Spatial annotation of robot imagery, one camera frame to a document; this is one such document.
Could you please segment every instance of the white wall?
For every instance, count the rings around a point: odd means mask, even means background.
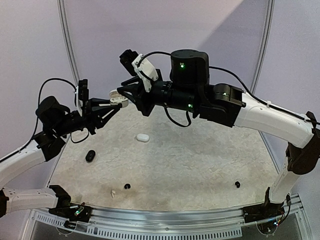
[[[258,60],[267,0],[78,0],[65,1],[80,78],[90,96],[107,98],[131,78],[119,62],[126,49],[146,54],[197,49],[210,64],[239,74],[249,86]],[[150,57],[169,80],[168,56]],[[211,83],[239,86],[230,75],[211,71]]]
[[[0,158],[29,140],[33,132],[38,92],[48,78],[73,82],[64,45],[56,0],[0,1]],[[57,97],[73,106],[73,89],[60,82],[48,83],[42,98]],[[32,168],[9,187],[42,188],[55,161]],[[19,239],[26,212],[0,219],[0,239]]]
[[[275,1],[271,32],[256,95],[320,120],[320,2]],[[267,136],[282,168],[287,143]],[[300,178],[299,193],[314,239],[320,239],[320,163]]]

